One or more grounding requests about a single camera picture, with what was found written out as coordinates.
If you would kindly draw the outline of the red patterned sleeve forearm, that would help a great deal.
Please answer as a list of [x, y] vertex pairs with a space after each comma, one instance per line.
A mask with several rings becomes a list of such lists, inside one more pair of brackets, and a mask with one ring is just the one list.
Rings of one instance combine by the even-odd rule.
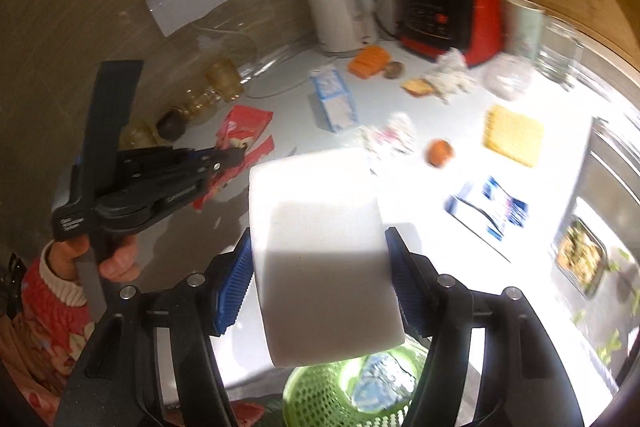
[[29, 265], [20, 286], [22, 309], [1, 314], [1, 361], [26, 402], [48, 426], [94, 329], [74, 259], [88, 239], [52, 241]]

